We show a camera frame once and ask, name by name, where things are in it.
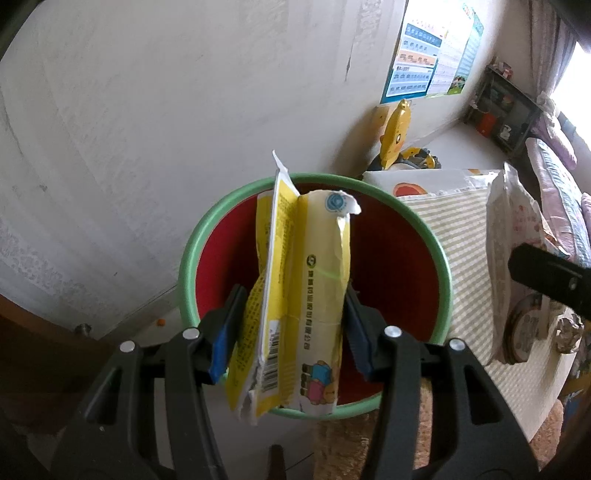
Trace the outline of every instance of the barcode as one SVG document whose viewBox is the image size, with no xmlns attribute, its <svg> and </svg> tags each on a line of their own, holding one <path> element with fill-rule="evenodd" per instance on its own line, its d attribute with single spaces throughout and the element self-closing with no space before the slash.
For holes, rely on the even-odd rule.
<svg viewBox="0 0 591 480">
<path fill-rule="evenodd" d="M 263 393 L 277 388 L 279 378 L 279 328 L 271 332 L 269 339 L 269 355 L 262 373 L 261 389 Z"/>
</svg>

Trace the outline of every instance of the educational chart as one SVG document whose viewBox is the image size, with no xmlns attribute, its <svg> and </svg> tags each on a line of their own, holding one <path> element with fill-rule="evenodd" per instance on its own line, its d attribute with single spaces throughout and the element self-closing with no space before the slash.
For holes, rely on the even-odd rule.
<svg viewBox="0 0 591 480">
<path fill-rule="evenodd" d="M 461 0 L 409 0 L 382 103 L 460 93 L 482 31 Z"/>
</svg>

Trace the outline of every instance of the striped tablecloth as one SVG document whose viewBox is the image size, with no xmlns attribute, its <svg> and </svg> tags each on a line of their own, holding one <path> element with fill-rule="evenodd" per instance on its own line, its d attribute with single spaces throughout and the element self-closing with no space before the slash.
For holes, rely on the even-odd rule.
<svg viewBox="0 0 591 480">
<path fill-rule="evenodd" d="M 480 188 L 399 199 L 420 215 L 447 255 L 454 294 L 449 337 L 464 339 L 486 365 L 526 437 L 531 439 L 558 397 L 574 354 L 559 355 L 549 335 L 548 339 L 535 342 L 530 359 L 524 364 L 491 361 L 493 318 L 486 263 L 487 197 L 488 189 Z"/>
</svg>

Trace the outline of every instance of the trash can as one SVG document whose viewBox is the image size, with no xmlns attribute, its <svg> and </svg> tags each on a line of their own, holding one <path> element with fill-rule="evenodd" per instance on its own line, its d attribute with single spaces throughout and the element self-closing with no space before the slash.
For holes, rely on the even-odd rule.
<svg viewBox="0 0 591 480">
<path fill-rule="evenodd" d="M 344 190 L 361 213 L 351 217 L 351 274 L 362 304 L 377 308 L 387 323 L 415 338 L 443 343 L 451 321 L 452 282 L 446 256 L 427 225 L 405 204 L 359 180 L 331 174 L 291 174 L 300 193 Z M 223 306 L 236 283 L 248 290 L 258 278 L 255 244 L 256 196 L 272 190 L 274 178 L 250 183 L 219 200 L 195 227 L 178 276 L 180 311 L 197 326 L 209 310 Z M 353 417 L 379 407 L 381 384 L 355 369 L 343 343 L 338 405 L 327 419 Z M 310 418 L 289 408 L 273 413 Z"/>
</svg>

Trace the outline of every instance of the window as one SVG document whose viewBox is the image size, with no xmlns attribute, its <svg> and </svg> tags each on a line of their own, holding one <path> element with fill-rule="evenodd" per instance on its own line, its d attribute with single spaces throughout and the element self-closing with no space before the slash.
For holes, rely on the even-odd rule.
<svg viewBox="0 0 591 480">
<path fill-rule="evenodd" d="M 577 128 L 577 133 L 591 145 L 591 97 L 587 90 L 591 79 L 591 54 L 577 43 L 566 72 L 551 95 L 558 108 Z"/>
</svg>

